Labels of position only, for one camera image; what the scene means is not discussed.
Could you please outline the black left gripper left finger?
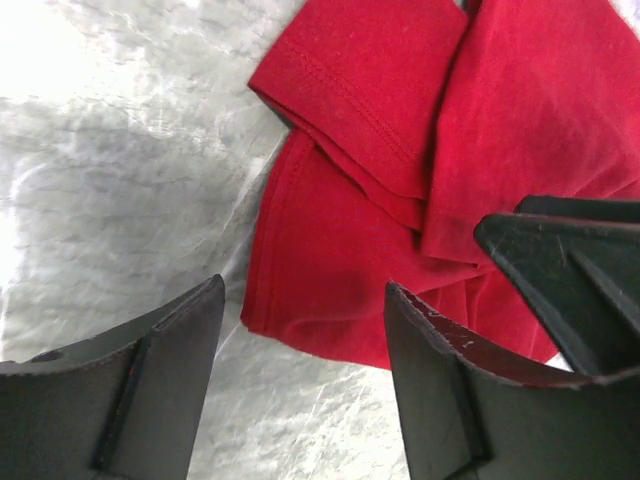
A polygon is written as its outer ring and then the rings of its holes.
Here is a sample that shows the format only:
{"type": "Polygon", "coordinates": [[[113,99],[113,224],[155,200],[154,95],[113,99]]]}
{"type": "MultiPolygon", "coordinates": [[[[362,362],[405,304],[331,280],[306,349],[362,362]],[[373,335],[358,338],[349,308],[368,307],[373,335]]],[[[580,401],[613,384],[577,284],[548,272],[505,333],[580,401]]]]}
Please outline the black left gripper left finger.
{"type": "Polygon", "coordinates": [[[183,479],[220,337],[213,276],[88,339],[1,365],[5,479],[183,479]]]}

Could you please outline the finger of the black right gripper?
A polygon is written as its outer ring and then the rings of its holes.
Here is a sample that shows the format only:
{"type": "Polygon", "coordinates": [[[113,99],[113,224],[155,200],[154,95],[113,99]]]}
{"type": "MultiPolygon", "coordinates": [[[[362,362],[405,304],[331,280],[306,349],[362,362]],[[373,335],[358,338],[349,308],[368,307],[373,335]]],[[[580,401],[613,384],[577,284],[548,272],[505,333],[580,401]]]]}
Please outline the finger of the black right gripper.
{"type": "Polygon", "coordinates": [[[575,372],[639,364],[639,203],[527,196],[474,229],[575,372]]]}

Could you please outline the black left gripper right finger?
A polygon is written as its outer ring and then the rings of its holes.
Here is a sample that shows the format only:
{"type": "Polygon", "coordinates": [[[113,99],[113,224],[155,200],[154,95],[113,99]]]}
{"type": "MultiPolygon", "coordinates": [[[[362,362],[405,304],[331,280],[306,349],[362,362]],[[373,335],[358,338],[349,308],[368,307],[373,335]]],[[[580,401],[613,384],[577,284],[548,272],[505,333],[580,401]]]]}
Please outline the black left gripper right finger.
{"type": "Polygon", "coordinates": [[[639,371],[588,376],[506,350],[391,283],[384,322],[414,479],[635,479],[639,371]]]}

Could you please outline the red t shirt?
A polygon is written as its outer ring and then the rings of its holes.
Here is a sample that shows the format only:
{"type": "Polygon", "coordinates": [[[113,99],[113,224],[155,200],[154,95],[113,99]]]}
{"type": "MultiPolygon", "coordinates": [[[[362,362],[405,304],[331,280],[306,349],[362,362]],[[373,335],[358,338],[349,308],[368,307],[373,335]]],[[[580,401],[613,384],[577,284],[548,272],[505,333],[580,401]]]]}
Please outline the red t shirt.
{"type": "Polygon", "coordinates": [[[538,362],[557,349],[476,244],[529,195],[637,199],[639,40],[608,1],[309,1],[250,88],[291,123],[241,314],[385,368],[394,281],[538,362]]]}

